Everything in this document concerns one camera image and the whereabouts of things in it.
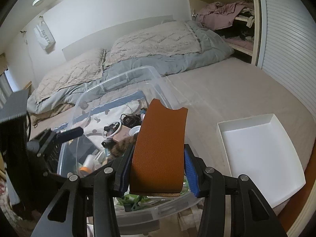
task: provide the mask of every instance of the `white plastic bag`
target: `white plastic bag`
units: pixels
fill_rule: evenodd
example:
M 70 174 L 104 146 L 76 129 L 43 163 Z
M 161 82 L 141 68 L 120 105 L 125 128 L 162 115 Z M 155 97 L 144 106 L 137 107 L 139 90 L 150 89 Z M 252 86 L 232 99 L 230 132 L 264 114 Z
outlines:
M 41 17 L 40 22 L 34 28 L 34 32 L 43 50 L 50 48 L 54 43 L 55 39 L 52 36 L 52 33 L 49 31 L 45 21 Z

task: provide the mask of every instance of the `beige bed sheet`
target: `beige bed sheet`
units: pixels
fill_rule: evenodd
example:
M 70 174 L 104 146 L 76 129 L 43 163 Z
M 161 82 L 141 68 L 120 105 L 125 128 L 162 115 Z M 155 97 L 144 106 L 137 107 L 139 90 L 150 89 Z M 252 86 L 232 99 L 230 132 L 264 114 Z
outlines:
M 218 122 L 274 113 L 288 133 L 306 169 L 316 136 L 312 114 L 287 89 L 254 65 L 229 58 L 199 69 L 164 78 L 180 105 L 188 108 L 186 136 L 195 152 L 207 166 L 229 175 L 216 135 Z M 117 91 L 124 96 L 125 89 Z M 150 93 L 145 93 L 148 102 Z M 71 117 L 71 108 L 53 118 L 40 122 L 32 136 L 43 129 L 55 128 Z M 274 211 L 278 214 L 286 202 Z

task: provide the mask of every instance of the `white tray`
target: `white tray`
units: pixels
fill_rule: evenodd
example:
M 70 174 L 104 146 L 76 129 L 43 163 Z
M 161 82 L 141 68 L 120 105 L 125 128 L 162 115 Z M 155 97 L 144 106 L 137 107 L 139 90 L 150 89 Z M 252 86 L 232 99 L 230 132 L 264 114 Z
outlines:
M 274 114 L 218 123 L 217 135 L 231 175 L 248 175 L 272 208 L 306 183 L 296 150 Z

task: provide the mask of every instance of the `headboard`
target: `headboard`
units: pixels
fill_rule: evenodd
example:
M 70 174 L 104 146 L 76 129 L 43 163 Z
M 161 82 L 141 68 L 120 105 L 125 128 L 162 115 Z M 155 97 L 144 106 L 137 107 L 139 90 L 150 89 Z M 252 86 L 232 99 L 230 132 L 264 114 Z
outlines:
M 62 49 L 66 61 L 69 61 L 82 53 L 96 47 L 103 47 L 107 50 L 112 48 L 116 39 L 123 35 L 138 31 L 144 28 L 149 28 L 160 24 L 163 20 L 172 20 L 172 15 L 150 17 L 141 20 L 133 20 L 108 27 L 83 37 L 74 43 Z

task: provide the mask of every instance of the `brown wooden floor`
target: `brown wooden floor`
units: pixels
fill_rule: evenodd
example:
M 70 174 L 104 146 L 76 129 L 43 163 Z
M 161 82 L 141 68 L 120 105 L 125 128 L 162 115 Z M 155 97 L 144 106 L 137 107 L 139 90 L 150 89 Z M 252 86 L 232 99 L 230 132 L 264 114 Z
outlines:
M 285 208 L 281 211 L 278 218 L 284 227 L 285 231 L 287 232 L 295 220 L 297 219 L 298 215 L 303 209 L 309 194 L 313 188 L 313 185 L 316 180 L 316 142 L 314 144 L 312 155 L 305 170 L 305 179 L 306 184 L 300 189 L 296 194 L 294 194 L 288 204 L 286 204 Z

